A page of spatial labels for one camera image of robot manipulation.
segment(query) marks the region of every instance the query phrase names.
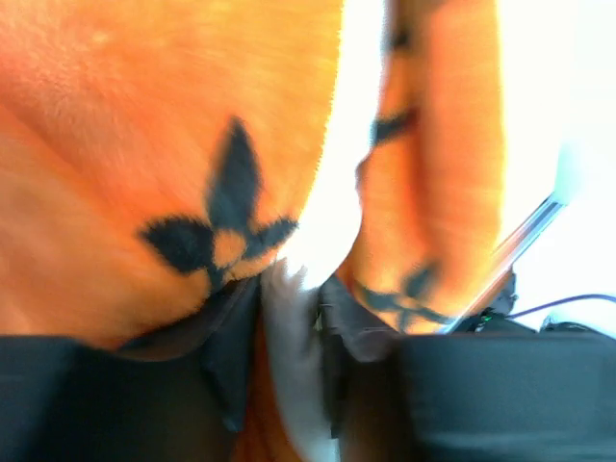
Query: orange fuzzy fabric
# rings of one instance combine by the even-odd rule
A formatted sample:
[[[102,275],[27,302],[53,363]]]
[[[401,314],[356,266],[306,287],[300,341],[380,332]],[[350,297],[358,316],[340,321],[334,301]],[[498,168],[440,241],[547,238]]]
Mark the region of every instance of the orange fuzzy fabric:
[[[113,348],[266,268],[315,179],[343,3],[0,0],[0,332]],[[421,333],[466,306],[499,233],[499,24],[495,0],[394,10],[341,273]],[[236,460],[297,460],[261,344]]]
[[[375,147],[360,171],[362,229],[346,268],[355,296],[406,333],[433,332],[469,305],[501,225],[496,3],[429,4],[398,3],[407,20],[393,21]]]

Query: white fabric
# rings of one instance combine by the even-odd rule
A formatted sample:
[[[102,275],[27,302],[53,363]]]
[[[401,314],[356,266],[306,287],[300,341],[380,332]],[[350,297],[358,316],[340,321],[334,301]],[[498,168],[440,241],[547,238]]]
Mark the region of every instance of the white fabric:
[[[335,462],[324,415],[321,349],[313,329],[319,287],[359,232],[356,170],[369,154],[386,47],[386,1],[347,0],[339,74],[315,185],[299,226],[263,274],[264,320],[278,407],[307,462]]]

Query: black fleur-de-lis pattern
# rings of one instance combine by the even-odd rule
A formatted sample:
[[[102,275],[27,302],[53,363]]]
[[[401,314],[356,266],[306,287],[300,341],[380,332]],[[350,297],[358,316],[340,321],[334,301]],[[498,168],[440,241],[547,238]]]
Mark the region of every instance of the black fleur-de-lis pattern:
[[[398,330],[405,332],[415,318],[448,324],[453,320],[427,308],[430,288],[436,281],[438,266],[435,263],[427,264],[419,270],[409,274],[402,284],[400,293],[380,293],[372,291],[357,283],[360,296],[364,302],[379,313],[396,313],[398,315]],[[398,298],[404,295],[411,299],[414,307],[405,307],[398,303]]]
[[[263,256],[282,244],[297,226],[290,218],[280,218],[256,231],[251,228],[261,183],[250,138],[238,118],[230,121],[221,149],[222,164],[216,182],[205,194],[210,223],[201,217],[163,217],[153,219],[140,232],[178,272],[207,270],[212,293],[222,287],[225,274],[236,263]],[[219,267],[214,258],[215,239],[224,231],[242,236],[244,251],[235,261]]]

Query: black cable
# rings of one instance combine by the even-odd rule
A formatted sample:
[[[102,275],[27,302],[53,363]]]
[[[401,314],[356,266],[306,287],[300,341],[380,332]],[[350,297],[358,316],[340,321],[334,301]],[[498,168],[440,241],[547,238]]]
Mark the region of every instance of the black cable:
[[[616,303],[616,296],[613,296],[613,295],[606,295],[606,294],[575,295],[575,296],[568,296],[567,298],[561,298],[560,300],[557,300],[557,301],[551,301],[550,303],[546,303],[544,305],[535,306],[534,308],[530,308],[529,310],[525,310],[520,313],[515,313],[513,315],[508,315],[506,316],[506,318],[508,320],[515,320],[516,318],[520,318],[522,316],[526,316],[531,313],[535,313],[537,311],[545,310],[547,308],[552,308],[553,306],[564,305],[565,303],[571,303],[572,301],[591,300],[591,299],[599,299],[599,300],[611,301],[612,303]]]

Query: black wire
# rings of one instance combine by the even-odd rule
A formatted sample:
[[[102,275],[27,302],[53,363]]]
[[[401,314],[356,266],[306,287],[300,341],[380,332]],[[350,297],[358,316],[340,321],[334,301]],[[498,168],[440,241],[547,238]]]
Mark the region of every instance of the black wire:
[[[599,299],[611,301],[612,303],[616,303],[616,296],[606,295],[606,294],[584,294],[584,295],[575,295],[568,296],[567,298],[561,298],[557,301],[551,301],[550,303],[546,303],[544,305],[535,306],[534,308],[530,308],[529,310],[522,311],[520,313],[515,313],[513,315],[508,315],[506,318],[508,320],[515,320],[516,318],[529,315],[530,313],[535,313],[537,311],[545,310],[547,308],[552,308],[553,306],[564,305],[565,303],[571,303],[572,301],[578,300],[591,300],[591,299]]]

